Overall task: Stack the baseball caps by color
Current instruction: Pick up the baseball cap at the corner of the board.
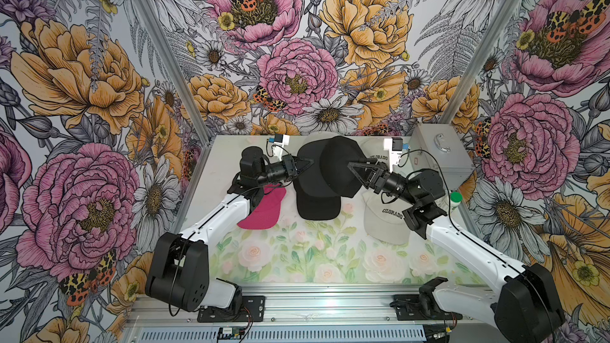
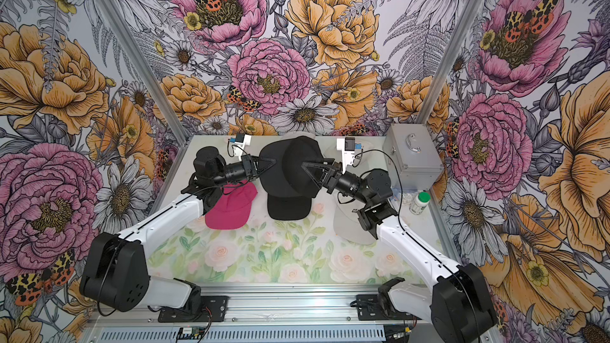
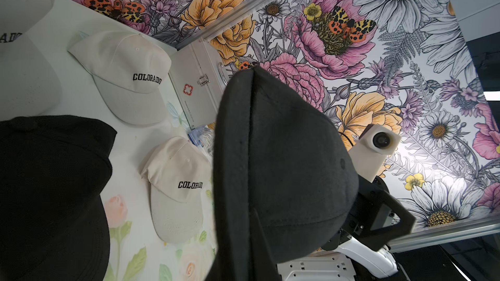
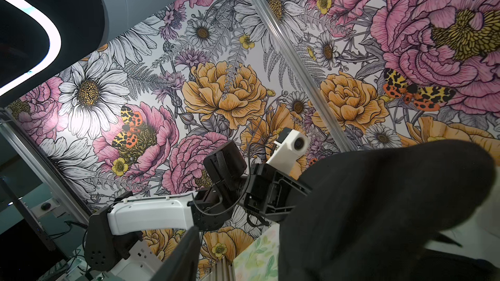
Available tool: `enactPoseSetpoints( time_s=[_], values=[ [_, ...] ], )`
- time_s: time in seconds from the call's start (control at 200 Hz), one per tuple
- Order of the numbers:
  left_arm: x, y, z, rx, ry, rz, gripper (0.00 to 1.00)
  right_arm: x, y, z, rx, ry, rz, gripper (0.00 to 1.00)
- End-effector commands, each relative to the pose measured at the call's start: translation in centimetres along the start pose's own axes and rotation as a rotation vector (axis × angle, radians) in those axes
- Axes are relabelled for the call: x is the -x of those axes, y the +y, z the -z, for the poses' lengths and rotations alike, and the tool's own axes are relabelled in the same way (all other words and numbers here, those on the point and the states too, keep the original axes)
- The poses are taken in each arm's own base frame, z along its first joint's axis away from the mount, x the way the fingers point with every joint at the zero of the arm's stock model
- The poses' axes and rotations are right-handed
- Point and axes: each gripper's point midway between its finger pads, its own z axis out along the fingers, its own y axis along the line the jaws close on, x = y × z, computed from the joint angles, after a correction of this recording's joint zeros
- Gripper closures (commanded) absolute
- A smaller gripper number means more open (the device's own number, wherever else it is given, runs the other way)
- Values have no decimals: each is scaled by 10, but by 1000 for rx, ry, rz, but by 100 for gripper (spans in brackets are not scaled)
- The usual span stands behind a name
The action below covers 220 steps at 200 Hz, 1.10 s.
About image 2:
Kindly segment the black cap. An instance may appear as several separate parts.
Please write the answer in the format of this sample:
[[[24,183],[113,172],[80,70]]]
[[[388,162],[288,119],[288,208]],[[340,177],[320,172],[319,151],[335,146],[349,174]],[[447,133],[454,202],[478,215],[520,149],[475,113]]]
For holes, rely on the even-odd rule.
[[[302,168],[303,162],[322,163],[324,157],[315,139],[301,136],[265,146],[259,157],[276,163],[261,176],[265,191],[277,198],[315,198],[319,187]]]
[[[305,219],[311,212],[311,198],[290,197],[281,198],[268,195],[268,215],[278,221],[299,221]]]

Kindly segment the pink cap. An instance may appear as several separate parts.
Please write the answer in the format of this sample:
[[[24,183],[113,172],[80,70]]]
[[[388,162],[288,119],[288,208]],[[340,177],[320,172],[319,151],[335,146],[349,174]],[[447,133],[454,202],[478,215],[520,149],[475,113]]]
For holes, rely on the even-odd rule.
[[[206,226],[212,230],[237,230],[249,220],[257,196],[254,184],[240,182],[225,187],[216,205],[205,215]]]

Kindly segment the white Colorado cap front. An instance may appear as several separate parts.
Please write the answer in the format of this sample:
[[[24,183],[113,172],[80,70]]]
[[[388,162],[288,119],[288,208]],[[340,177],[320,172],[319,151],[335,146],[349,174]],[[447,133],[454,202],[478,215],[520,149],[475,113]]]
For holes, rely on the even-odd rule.
[[[364,203],[355,200],[352,203],[339,203],[335,209],[335,233],[346,241],[359,245],[372,245],[376,239],[370,232],[363,230],[357,212]]]

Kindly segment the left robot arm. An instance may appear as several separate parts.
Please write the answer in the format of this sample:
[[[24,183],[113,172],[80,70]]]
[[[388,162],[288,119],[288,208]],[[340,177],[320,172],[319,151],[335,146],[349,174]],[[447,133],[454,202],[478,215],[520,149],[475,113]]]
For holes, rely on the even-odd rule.
[[[94,239],[80,293],[113,311],[149,306],[200,315],[200,286],[150,275],[148,259],[174,233],[205,216],[228,190],[259,179],[275,164],[274,158],[249,154],[229,164],[216,147],[200,149],[187,186],[168,206],[119,233],[104,232]]]

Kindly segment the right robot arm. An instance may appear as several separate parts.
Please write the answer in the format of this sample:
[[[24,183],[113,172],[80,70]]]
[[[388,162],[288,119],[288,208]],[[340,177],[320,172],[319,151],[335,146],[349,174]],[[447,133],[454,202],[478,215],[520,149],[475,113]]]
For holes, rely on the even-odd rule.
[[[422,287],[397,277],[381,285],[376,306],[387,319],[407,315],[430,322],[444,342],[481,342],[498,317],[482,272],[460,265],[403,224],[392,206],[389,173],[375,168],[363,177],[340,163],[303,162],[311,181],[328,193],[338,192],[363,203],[358,220],[363,230],[392,249],[424,282]]]

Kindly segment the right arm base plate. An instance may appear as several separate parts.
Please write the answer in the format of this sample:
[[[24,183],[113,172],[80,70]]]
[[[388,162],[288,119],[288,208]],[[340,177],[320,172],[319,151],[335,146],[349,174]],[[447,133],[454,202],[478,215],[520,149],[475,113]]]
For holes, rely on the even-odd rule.
[[[377,295],[357,295],[356,300],[349,304],[357,310],[359,321],[405,320],[408,314],[390,311],[383,308]]]

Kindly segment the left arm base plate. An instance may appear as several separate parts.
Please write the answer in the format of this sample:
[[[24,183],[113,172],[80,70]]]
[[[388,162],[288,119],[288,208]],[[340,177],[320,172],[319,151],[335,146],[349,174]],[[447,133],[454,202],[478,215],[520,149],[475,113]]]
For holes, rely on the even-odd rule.
[[[225,295],[202,296],[194,306],[180,309],[162,307],[157,322],[160,323],[195,323],[223,322],[225,320],[229,297]]]

